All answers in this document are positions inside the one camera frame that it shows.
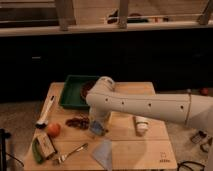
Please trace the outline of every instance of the brush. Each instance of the brush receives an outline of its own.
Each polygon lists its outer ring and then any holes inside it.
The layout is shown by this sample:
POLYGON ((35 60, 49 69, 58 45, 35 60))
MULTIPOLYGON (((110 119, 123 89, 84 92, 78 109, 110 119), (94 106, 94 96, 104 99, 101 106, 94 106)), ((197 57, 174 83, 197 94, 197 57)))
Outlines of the brush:
POLYGON ((40 119, 36 122, 36 125, 35 125, 36 128, 43 129, 47 126, 48 124, 47 115, 49 113, 50 108, 53 105, 54 100, 55 100, 55 96, 52 96, 47 104, 47 107, 44 113, 41 115, 40 119))

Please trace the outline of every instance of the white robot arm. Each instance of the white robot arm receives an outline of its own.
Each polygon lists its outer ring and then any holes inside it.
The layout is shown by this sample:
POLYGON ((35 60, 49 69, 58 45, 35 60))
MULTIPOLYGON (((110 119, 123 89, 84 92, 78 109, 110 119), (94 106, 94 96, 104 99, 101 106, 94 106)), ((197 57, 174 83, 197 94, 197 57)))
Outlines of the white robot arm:
MULTIPOLYGON (((213 98, 189 94, 126 95, 114 92, 115 82, 101 77, 88 92, 90 130, 105 134, 111 111, 185 124, 213 135, 213 98)), ((213 148, 205 171, 213 170, 213 148)))

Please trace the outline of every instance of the cucumber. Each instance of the cucumber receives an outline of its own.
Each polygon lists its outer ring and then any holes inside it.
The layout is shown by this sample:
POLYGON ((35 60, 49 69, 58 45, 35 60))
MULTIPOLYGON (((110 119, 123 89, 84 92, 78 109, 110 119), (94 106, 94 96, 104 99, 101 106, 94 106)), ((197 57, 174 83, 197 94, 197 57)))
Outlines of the cucumber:
POLYGON ((39 145, 39 142, 38 142, 38 139, 35 138, 32 142, 32 152, 33 152, 33 156, 34 156, 34 159, 35 161, 38 163, 38 164, 42 164, 44 162, 44 159, 42 157, 42 155, 39 153, 39 150, 38 150, 38 145, 39 145))

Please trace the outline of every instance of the cable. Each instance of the cable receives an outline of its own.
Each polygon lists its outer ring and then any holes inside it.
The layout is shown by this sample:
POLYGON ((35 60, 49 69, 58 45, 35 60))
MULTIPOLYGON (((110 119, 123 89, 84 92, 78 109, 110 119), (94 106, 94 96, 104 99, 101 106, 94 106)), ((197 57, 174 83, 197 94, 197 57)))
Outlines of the cable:
POLYGON ((9 154, 7 152, 5 152, 5 154, 8 155, 9 157, 11 157, 12 159, 18 161, 22 165, 22 167, 24 167, 24 163, 21 160, 17 159, 16 157, 14 157, 13 155, 11 155, 11 154, 9 154))
POLYGON ((198 163, 198 162, 195 162, 195 161, 183 161, 183 162, 181 162, 181 163, 178 163, 177 171, 180 171, 180 168, 181 168, 181 167, 185 167, 185 168, 187 168, 187 169, 190 170, 190 171, 194 171, 194 170, 193 170, 190 166, 188 166, 187 164, 194 164, 194 165, 200 166, 200 167, 202 168, 201 171, 204 170, 204 168, 205 168, 205 166, 204 166, 203 164, 198 163))
POLYGON ((185 164, 178 164, 177 171, 179 171, 181 167, 185 167, 185 168, 187 168, 188 170, 193 171, 193 169, 192 169, 191 167, 189 167, 189 166, 187 166, 187 165, 185 165, 185 164))

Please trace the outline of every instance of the fork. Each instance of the fork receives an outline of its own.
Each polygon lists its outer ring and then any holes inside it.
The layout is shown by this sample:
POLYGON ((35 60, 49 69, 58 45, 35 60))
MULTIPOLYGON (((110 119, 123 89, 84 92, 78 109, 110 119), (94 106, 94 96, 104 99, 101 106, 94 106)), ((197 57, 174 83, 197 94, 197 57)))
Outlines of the fork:
POLYGON ((59 156, 58 158, 54 159, 52 161, 52 163, 53 163, 53 165, 59 165, 59 164, 63 163, 72 154, 79 152, 87 147, 88 147, 88 143, 85 143, 85 144, 81 145, 80 147, 76 148, 75 150, 73 150, 72 152, 70 152, 68 154, 63 154, 63 155, 59 156))

